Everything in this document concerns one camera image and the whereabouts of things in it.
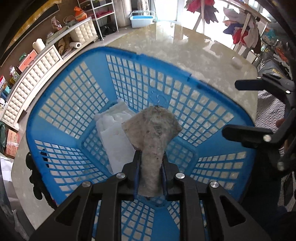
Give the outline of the white fluffy towel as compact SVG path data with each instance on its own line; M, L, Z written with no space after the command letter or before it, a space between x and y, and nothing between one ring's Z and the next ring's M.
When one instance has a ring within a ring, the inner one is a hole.
M122 99L118 99L109 109L94 116L97 133L107 154L112 174L120 173L125 164L133 161L135 149L122 124L134 115L135 112Z

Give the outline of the grey speckled cloth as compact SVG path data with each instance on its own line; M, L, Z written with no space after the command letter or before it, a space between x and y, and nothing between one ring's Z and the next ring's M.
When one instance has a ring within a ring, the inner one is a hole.
M135 150L142 152L138 194L156 197L162 192L161 166L168 144L182 127L168 109L150 106L122 124Z

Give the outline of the clothes drying rack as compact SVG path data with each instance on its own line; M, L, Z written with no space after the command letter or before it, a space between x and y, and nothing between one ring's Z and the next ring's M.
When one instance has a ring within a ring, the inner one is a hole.
M227 17L227 20L223 21L227 27L223 33L232 36L233 44L238 45L238 49L244 46L246 50L260 54L263 30L258 28L258 23L262 23L266 27L270 20L244 1L227 1L227 3L238 8L239 12L229 8L223 9L224 15ZM194 31L197 30L200 23L218 22L215 13L219 11L215 8L215 1L186 1L185 9L191 13L198 12L200 14L193 27Z

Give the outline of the blue plastic laundry basket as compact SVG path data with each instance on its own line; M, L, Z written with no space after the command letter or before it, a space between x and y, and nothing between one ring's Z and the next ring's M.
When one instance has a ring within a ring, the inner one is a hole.
M246 111L190 73L110 47L49 84L27 123L56 204L31 240L250 240L238 201L255 151L226 140Z

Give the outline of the black plush toy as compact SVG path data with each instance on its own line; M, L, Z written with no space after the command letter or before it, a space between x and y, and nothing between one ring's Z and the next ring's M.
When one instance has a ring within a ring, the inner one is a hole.
M42 200L44 197L48 205L55 210L57 208L57 204L54 201L54 199L51 197L51 194L49 193L48 189L46 188L42 180L42 175L37 169L30 152L28 152L26 155L26 166L32 172L29 177L29 182L33 184L34 196L38 200Z

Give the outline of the red white cardboard box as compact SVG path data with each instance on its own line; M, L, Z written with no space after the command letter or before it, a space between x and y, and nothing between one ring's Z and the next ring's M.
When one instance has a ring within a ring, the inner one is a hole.
M20 136L14 130L8 129L4 155L14 159L19 148Z

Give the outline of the light blue storage bin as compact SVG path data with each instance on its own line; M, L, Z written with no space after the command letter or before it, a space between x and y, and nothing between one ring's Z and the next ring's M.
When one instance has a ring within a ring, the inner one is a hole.
M132 24L132 28L142 28L151 25L155 19L155 12L148 10L132 11L129 19Z

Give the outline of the white tufted TV cabinet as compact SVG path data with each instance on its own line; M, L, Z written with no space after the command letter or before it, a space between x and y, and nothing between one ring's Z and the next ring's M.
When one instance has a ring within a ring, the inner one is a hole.
M68 34L74 38L74 43L78 42L81 46L70 50L63 57L59 54L55 43ZM18 131L18 121L22 112L27 110L41 88L68 60L97 38L92 18L89 17L68 28L46 45L13 86L1 113L1 121Z

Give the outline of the paper towel roll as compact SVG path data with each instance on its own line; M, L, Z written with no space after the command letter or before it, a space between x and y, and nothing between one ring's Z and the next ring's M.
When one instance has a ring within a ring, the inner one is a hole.
M75 48L75 49L79 49L79 48L81 48L81 46L82 46L82 44L80 42L71 42L69 44L70 48Z

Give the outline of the pink storage box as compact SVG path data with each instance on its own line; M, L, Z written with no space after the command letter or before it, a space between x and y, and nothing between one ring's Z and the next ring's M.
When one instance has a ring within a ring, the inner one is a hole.
M20 70L20 72L23 72L35 59L36 56L37 52L34 49L29 54L27 54L18 65L18 69Z

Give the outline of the white metal shelf rack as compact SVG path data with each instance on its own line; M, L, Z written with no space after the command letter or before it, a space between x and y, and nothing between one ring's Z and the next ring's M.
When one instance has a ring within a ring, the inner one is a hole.
M78 0L77 3L92 18L99 40L119 31L113 0Z

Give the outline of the white plastic jug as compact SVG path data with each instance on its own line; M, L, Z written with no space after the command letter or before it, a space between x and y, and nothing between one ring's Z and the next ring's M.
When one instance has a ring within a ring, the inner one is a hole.
M43 40L41 38L38 38L32 43L32 47L36 51L36 53L39 54L46 46Z

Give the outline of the orange bag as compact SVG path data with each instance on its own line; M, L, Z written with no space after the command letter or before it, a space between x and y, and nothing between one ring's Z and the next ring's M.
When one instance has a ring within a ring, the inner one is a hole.
M75 16L74 16L75 20L77 20L79 22L86 20L88 18L85 11L83 11L81 8L79 8L77 6L74 8L74 14L75 14Z

